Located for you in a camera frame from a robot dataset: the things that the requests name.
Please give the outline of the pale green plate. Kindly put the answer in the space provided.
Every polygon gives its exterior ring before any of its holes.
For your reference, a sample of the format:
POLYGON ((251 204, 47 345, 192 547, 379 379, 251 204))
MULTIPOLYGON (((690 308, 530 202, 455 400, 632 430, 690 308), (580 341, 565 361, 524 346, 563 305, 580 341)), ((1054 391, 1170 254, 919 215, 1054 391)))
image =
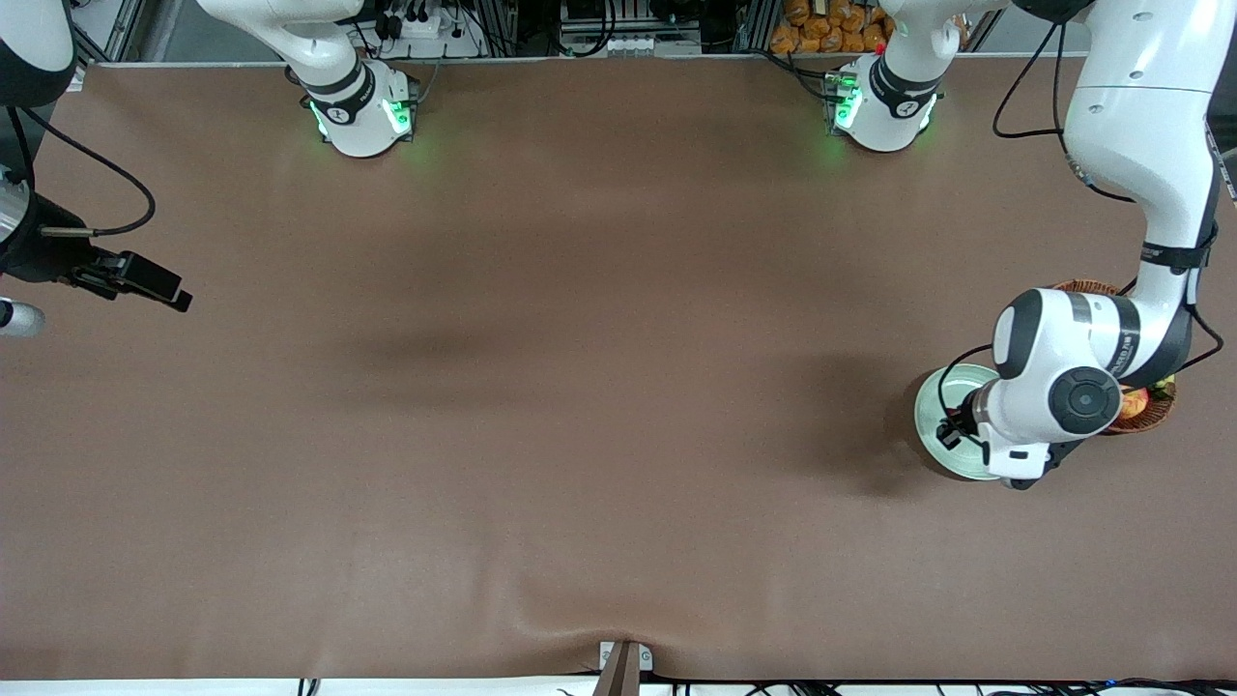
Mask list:
POLYGON ((935 436, 936 425, 948 420, 948 409, 956 409, 969 392, 985 387, 993 380, 997 380, 995 368, 962 362, 949 371, 940 368, 929 375, 917 393, 914 418, 919 440, 940 467, 957 477, 978 481, 998 480, 998 476, 986 471, 982 449, 967 436, 964 436, 962 444, 951 452, 948 452, 935 436))

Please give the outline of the brown wicker basket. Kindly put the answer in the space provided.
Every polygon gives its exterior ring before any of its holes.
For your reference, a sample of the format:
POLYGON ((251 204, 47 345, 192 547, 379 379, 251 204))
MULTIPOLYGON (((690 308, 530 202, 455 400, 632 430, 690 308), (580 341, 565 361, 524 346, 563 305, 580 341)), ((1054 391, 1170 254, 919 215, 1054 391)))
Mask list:
MULTIPOLYGON (((1110 286, 1107 282, 1101 282, 1097 279, 1066 279, 1051 286, 1051 289, 1077 292, 1077 294, 1097 294, 1097 295, 1118 295, 1124 294, 1124 291, 1118 289, 1116 286, 1110 286)), ((1123 387, 1122 391, 1134 391, 1133 388, 1123 387)), ((1169 417, 1171 407, 1175 405, 1175 401, 1150 401, 1147 410, 1144 410, 1141 417, 1131 419, 1127 422, 1119 420, 1117 418, 1110 424, 1106 430, 1102 431, 1105 436, 1119 436, 1119 435, 1136 435, 1136 433, 1144 433, 1153 430, 1154 427, 1162 424, 1169 417)))

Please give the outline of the white power strip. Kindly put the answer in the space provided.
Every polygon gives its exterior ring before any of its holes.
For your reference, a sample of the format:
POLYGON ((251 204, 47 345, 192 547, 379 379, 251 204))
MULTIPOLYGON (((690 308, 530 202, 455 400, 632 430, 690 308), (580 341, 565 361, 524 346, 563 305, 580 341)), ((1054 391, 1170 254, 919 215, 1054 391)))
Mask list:
POLYGON ((370 40, 383 59, 473 59, 491 57, 489 40, 482 36, 468 9, 456 5, 411 6, 386 19, 388 36, 370 40))

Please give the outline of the brown table cover cloth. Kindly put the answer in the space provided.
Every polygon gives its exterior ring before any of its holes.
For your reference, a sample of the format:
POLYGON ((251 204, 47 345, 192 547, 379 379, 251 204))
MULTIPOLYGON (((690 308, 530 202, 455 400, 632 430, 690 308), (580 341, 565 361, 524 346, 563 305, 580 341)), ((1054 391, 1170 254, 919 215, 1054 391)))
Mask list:
POLYGON ((1025 492, 943 475, 922 380, 1021 291, 1136 273, 1141 211, 990 117, 910 150, 762 59, 447 66, 348 159, 280 68, 95 67, 58 129, 190 312, 0 281, 0 680, 511 677, 601 642, 703 680, 1237 677, 1228 337, 1025 492))

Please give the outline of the white connector strip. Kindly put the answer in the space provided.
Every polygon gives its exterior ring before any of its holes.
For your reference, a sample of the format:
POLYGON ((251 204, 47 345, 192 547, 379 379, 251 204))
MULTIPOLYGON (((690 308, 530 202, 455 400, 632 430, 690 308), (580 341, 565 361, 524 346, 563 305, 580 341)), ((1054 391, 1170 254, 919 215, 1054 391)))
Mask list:
POLYGON ((615 35, 597 49, 600 40, 594 35, 564 35, 562 45, 573 56, 591 53, 595 58, 691 57, 703 54, 705 48, 688 35, 615 35))

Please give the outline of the metal table bracket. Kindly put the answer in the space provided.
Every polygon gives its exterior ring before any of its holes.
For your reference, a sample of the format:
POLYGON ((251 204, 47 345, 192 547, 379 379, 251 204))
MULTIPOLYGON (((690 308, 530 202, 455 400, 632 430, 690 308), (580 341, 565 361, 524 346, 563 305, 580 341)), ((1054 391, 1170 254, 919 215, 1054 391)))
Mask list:
POLYGON ((640 696, 644 673, 653 670, 653 651, 637 642, 602 642, 599 670, 593 696, 640 696))

